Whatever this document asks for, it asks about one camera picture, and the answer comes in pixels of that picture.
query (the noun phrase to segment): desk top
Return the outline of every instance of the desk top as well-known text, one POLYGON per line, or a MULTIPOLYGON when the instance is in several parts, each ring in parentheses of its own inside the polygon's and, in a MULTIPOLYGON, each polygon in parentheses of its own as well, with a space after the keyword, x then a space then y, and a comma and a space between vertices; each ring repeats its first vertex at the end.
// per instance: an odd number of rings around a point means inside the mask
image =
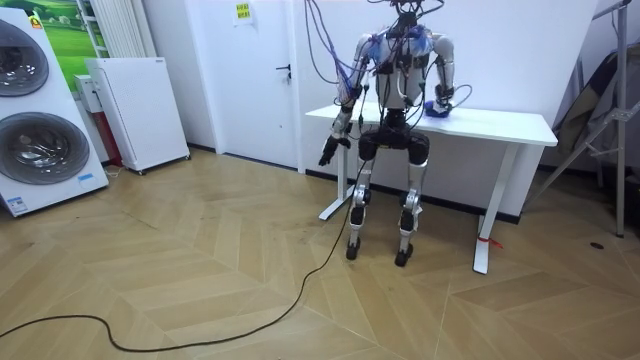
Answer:
MULTIPOLYGON (((353 108, 353 119, 357 121, 360 114, 358 103, 353 108)), ((318 110, 310 111, 306 115, 335 119, 340 108, 330 105, 318 110)), ((365 102, 362 112, 364 123, 379 124, 380 110, 378 103, 365 102)), ((409 120, 413 125, 418 115, 409 120)), ((416 130, 434 131, 452 136, 463 136, 479 139, 508 141, 522 144, 556 146, 558 139, 544 121, 542 115, 515 113, 492 110, 475 110, 458 108, 451 111, 449 117, 440 119, 422 116, 416 130)))

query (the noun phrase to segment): robot leg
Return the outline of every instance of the robot leg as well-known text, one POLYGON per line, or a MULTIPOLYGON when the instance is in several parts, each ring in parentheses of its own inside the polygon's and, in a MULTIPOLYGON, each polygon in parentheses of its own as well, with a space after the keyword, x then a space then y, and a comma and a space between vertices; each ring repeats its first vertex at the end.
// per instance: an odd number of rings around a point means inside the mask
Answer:
POLYGON ((369 190, 369 182, 371 181, 371 172, 375 163, 378 145, 374 141, 377 131, 370 131, 360 136, 358 142, 358 169, 362 168, 358 183, 353 190, 353 205, 351 206, 351 215, 349 216, 349 224, 351 225, 351 236, 347 245, 347 259, 355 260, 360 249, 360 229, 364 226, 364 218, 366 207, 371 201, 371 191, 369 190))
POLYGON ((418 229, 418 215, 422 212, 420 197, 422 183, 427 172, 429 158, 429 138, 419 133, 411 133, 409 151, 409 189, 400 198, 400 246, 396 255, 396 266, 404 267, 413 253, 411 235, 418 229))

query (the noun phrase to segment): white door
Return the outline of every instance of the white door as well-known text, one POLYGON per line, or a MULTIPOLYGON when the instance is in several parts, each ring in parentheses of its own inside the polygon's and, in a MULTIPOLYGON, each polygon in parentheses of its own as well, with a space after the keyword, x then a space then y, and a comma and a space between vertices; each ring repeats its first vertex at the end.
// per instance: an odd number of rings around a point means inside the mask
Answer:
POLYGON ((285 0, 186 1, 222 152, 297 167, 285 0), (250 20, 238 20, 249 4, 250 20))

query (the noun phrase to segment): desk leg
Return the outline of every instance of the desk leg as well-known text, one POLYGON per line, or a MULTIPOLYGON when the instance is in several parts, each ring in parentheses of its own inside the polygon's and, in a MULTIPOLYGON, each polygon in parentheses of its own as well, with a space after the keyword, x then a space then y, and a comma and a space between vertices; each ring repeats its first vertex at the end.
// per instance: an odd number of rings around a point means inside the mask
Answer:
POLYGON ((476 239, 476 254, 473 261, 473 271, 486 274, 489 270, 489 237, 491 236, 491 228, 496 220, 496 214, 502 201, 502 195, 504 189, 509 181, 509 175, 511 175, 511 168, 513 167, 513 160, 518 153, 519 144, 509 143, 507 150, 502 158, 502 165, 500 165, 500 172, 496 179, 496 185, 493 188, 491 194, 491 200, 489 200, 489 207, 484 216, 480 216, 480 223, 478 226, 478 238, 476 239))
POLYGON ((321 220, 327 220, 336 212, 342 204, 344 204, 351 195, 353 195, 353 189, 355 185, 349 186, 347 183, 348 173, 347 173, 347 148, 344 146, 340 146, 337 151, 338 156, 338 198, 334 201, 328 208, 326 208, 319 216, 321 220))

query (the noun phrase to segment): door handle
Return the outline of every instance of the door handle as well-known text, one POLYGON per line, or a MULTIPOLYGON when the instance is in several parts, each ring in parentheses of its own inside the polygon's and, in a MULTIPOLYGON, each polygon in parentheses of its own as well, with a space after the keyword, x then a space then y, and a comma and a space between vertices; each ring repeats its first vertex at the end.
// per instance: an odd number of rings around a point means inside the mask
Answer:
POLYGON ((287 65, 287 66, 281 66, 276 68, 276 70, 288 70, 289 74, 287 74, 287 76, 289 77, 289 79, 291 79, 291 64, 287 65))

